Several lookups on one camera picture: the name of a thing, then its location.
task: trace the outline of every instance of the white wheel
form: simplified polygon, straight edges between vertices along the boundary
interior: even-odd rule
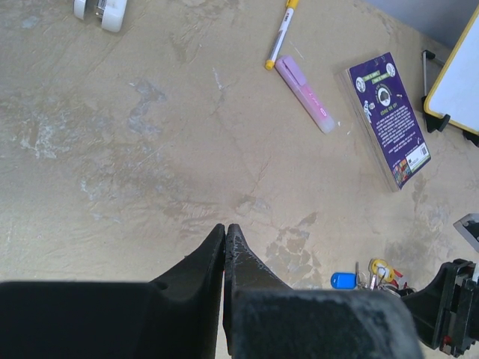
[[[79,19],[85,18],[85,9],[87,7],[87,0],[75,0],[73,2],[73,13]]]
[[[127,0],[107,0],[103,12],[102,28],[111,32],[119,32],[125,16]]]

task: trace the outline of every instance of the blue tag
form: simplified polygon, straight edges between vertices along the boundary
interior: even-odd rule
[[[331,276],[331,286],[334,289],[355,289],[356,274],[354,273],[334,273]]]

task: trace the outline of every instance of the yellow marker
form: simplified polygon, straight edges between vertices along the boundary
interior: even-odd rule
[[[275,66],[276,58],[278,58],[279,50],[283,44],[284,36],[288,26],[290,25],[291,19],[293,18],[294,10],[298,6],[299,0],[287,0],[286,3],[286,14],[284,15],[283,22],[279,27],[278,36],[276,37],[275,45],[272,47],[271,55],[266,61],[265,68],[271,70]]]

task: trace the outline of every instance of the whiteboard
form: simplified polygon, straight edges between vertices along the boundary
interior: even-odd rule
[[[479,135],[479,7],[427,96],[424,110]]]

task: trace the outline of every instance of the pink highlighter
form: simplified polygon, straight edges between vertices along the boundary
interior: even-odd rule
[[[321,131],[324,133],[331,132],[336,126],[336,122],[329,116],[323,104],[317,99],[316,94],[308,85],[305,75],[293,58],[291,56],[283,56],[276,61],[275,67]]]

